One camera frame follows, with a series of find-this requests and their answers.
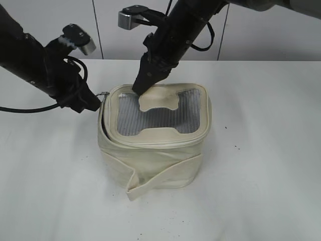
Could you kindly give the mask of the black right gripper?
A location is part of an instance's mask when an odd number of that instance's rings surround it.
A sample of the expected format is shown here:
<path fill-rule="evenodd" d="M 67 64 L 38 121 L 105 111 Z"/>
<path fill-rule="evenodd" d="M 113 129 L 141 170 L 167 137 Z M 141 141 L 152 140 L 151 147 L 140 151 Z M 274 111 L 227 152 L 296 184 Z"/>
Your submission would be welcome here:
<path fill-rule="evenodd" d="M 143 95 L 154 84 L 166 79 L 171 70 L 193 43 L 193 34 L 186 32 L 156 32 L 144 40 L 147 52 L 140 59 L 133 92 Z"/>

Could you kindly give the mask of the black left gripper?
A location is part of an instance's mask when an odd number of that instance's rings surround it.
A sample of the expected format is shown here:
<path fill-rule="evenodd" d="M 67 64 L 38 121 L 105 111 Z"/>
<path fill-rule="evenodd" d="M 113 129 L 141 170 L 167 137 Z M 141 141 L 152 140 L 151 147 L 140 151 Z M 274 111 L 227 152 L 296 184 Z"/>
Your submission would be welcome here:
<path fill-rule="evenodd" d="M 81 60 L 66 56 L 55 66 L 53 95 L 54 105 L 44 107 L 44 111 L 55 108 L 70 108 L 77 113 L 83 110 L 97 111 L 100 100 L 88 87 L 88 68 Z"/>

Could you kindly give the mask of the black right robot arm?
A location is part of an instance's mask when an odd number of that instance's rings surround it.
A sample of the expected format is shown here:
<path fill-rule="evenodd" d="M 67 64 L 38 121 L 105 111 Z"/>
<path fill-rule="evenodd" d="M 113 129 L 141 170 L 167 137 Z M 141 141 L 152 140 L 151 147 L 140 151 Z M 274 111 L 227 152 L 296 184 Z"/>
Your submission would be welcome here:
<path fill-rule="evenodd" d="M 132 90 L 137 95 L 144 94 L 154 84 L 166 79 L 171 70 L 189 48 L 201 51 L 193 44 L 204 27 L 211 36 L 213 28 L 209 20 L 230 1 L 177 1 L 169 15 L 151 10 L 145 6 L 131 6 L 123 9 L 129 15 L 140 15 L 144 19 L 139 24 L 157 26 L 149 34 L 144 45 L 147 52 L 140 60 L 140 68 Z"/>

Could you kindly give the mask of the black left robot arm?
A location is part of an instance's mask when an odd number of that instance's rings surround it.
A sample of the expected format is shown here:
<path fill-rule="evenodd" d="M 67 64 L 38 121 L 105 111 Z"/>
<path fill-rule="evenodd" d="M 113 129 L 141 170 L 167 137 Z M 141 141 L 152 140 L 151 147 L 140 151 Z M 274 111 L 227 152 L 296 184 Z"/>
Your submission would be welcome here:
<path fill-rule="evenodd" d="M 87 85 L 88 69 L 70 53 L 80 49 L 84 55 L 96 46 L 92 38 L 78 25 L 69 24 L 63 34 L 43 46 L 25 33 L 1 7 L 1 67 L 46 93 L 56 103 L 43 108 L 16 109 L 1 107 L 11 113 L 39 113 L 68 107 L 77 113 L 87 109 L 97 111 L 99 98 Z"/>

